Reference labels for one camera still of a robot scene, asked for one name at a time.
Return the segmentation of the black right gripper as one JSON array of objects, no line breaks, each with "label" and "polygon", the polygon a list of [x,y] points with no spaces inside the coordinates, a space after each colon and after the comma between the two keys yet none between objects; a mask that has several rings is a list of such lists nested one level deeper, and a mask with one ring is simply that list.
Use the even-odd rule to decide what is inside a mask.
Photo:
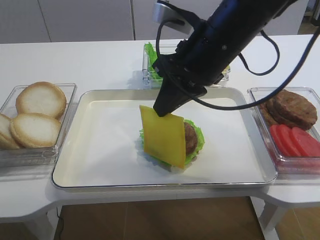
[{"label": "black right gripper", "polygon": [[193,97],[201,97],[207,93],[206,87],[218,85],[224,80],[224,72],[214,74],[210,69],[203,73],[188,69],[180,59],[178,50],[171,54],[160,52],[160,41],[156,40],[154,50],[157,59],[152,62],[154,71],[163,78],[153,109],[159,117],[172,113],[186,104]]}]

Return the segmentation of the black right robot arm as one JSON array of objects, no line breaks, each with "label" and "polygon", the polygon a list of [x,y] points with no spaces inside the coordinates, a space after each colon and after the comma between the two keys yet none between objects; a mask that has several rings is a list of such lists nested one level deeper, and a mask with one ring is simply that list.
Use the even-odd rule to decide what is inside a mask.
[{"label": "black right robot arm", "polygon": [[222,71],[242,52],[251,40],[274,18],[280,16],[292,0],[223,0],[207,19],[158,0],[157,6],[172,11],[160,15],[162,23],[193,27],[193,33],[182,40],[175,53],[161,54],[153,63],[163,83],[153,105],[163,117],[207,93]]}]

